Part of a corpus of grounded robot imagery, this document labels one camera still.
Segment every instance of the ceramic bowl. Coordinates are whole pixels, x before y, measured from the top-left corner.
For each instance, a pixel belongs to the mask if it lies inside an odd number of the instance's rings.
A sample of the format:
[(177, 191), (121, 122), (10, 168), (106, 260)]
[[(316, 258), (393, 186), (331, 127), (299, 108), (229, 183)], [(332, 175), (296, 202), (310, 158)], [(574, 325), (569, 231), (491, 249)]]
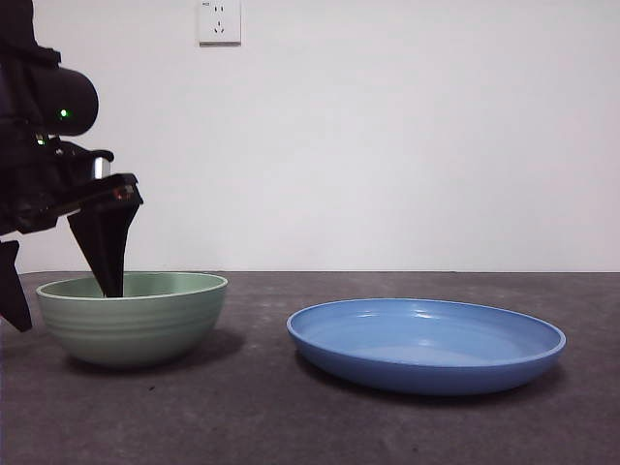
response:
[(228, 281), (187, 272), (129, 272), (124, 295), (93, 277), (37, 289), (47, 330), (73, 357), (112, 368), (159, 364), (196, 347), (217, 321)]

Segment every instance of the gray table surface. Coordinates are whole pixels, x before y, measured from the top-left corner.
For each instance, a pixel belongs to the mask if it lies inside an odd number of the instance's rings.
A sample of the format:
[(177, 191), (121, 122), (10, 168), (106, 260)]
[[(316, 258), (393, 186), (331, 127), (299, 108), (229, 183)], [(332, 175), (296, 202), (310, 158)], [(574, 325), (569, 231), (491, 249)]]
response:
[[(47, 334), (35, 287), (79, 273), (23, 275), (35, 327), (2, 324), (2, 463), (620, 463), (620, 274), (219, 274), (231, 283), (211, 337), (131, 373), (70, 359)], [(369, 296), (510, 308), (561, 327), (567, 349), (525, 387), (466, 398), (358, 387), (296, 353), (290, 314)]]

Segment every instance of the ceramic plate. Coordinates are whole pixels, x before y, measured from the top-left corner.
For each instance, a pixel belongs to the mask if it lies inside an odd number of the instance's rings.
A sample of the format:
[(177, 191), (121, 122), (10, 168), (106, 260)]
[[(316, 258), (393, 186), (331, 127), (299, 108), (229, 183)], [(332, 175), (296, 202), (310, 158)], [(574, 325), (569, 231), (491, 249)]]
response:
[(370, 298), (291, 315), (297, 348), (325, 371), (372, 388), (465, 395), (515, 388), (557, 360), (557, 327), (471, 303)]

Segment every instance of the electrical outlet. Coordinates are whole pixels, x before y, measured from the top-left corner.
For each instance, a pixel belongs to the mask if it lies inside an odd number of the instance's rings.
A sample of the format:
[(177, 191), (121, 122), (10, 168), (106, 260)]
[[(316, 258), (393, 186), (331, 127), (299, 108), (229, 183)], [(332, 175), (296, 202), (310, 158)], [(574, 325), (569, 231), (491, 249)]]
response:
[(199, 2), (201, 46), (241, 44), (241, 0)]

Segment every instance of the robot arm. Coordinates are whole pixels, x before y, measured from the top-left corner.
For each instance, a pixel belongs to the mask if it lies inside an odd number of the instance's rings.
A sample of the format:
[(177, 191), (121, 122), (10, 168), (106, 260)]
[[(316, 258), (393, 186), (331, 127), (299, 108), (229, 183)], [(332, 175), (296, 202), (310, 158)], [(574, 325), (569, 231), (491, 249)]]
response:
[[(56, 226), (72, 232), (104, 295), (121, 296), (129, 226), (142, 204), (133, 174), (103, 177), (113, 160), (59, 136), (85, 133), (99, 102), (88, 78), (59, 66), (60, 53), (34, 38), (31, 0), (0, 4), (0, 235)], [(18, 244), (0, 242), (0, 315), (32, 326), (15, 269)]]

